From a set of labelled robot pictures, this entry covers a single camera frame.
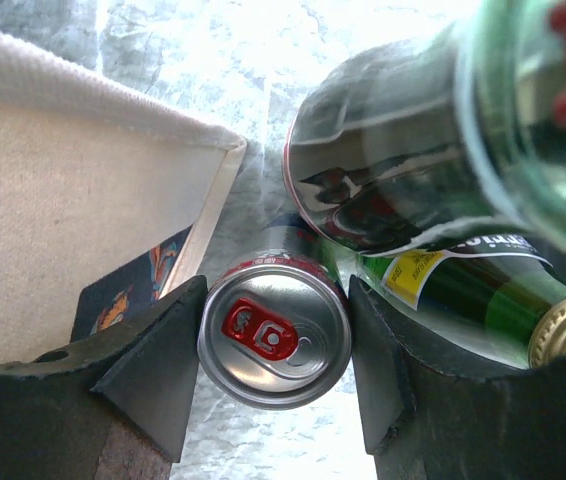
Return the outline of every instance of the marble surface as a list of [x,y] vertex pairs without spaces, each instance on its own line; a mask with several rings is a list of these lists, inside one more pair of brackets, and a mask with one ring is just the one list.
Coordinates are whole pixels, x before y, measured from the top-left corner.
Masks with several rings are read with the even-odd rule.
[[[348,57],[425,31],[467,3],[0,0],[0,30],[246,136],[248,153],[201,267],[212,282],[284,208],[283,142],[312,87]],[[323,398],[284,412],[240,405],[201,372],[172,478],[376,478],[351,366]]]

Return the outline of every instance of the glass bottle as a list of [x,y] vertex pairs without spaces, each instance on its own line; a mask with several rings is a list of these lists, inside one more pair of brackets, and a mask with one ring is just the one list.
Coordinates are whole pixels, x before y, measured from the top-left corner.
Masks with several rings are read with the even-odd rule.
[[566,251],[563,7],[482,0],[337,67],[284,152],[303,217],[368,256],[503,232]]
[[448,250],[359,257],[392,305],[458,345],[518,367],[566,353],[566,285],[523,237],[470,238]]

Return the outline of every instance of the canvas bag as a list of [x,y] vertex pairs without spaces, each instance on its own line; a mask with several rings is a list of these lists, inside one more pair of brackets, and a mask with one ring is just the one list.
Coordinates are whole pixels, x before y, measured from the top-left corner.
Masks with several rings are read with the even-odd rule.
[[0,33],[0,363],[69,341],[81,290],[194,223],[196,273],[240,135]]

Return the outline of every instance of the aluminum can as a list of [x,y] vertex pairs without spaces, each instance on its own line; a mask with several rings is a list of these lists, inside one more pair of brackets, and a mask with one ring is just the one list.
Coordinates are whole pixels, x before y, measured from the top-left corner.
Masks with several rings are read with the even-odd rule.
[[[506,174],[515,169],[496,165],[491,156],[506,135],[496,120],[482,120],[495,107],[478,97],[474,84],[472,39],[481,36],[482,18],[471,12],[450,17],[412,38],[364,51],[306,98],[290,128],[283,178],[317,232],[357,253],[385,256],[527,232],[534,226],[530,219],[541,217],[523,213],[525,205],[542,205],[517,203],[517,192],[527,189],[508,190],[515,181],[506,181]],[[560,84],[555,77],[562,57],[542,60],[510,88],[530,103],[551,103],[554,94],[541,86]],[[531,84],[534,93],[544,93],[532,97]],[[566,158],[552,140],[565,143],[566,134],[552,123],[551,109],[535,103],[530,110],[536,113],[521,128],[538,137],[535,145],[550,142],[545,150]]]
[[264,228],[214,284],[198,339],[217,386],[252,407],[280,410],[330,390],[351,346],[330,247],[295,213]]

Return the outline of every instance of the can holder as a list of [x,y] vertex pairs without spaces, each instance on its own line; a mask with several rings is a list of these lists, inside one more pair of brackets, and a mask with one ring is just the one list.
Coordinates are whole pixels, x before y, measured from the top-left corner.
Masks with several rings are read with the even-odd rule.
[[32,363],[0,365],[0,478],[169,478],[192,405],[207,285]]
[[566,478],[566,356],[534,370],[483,358],[350,280],[366,452],[379,480]]

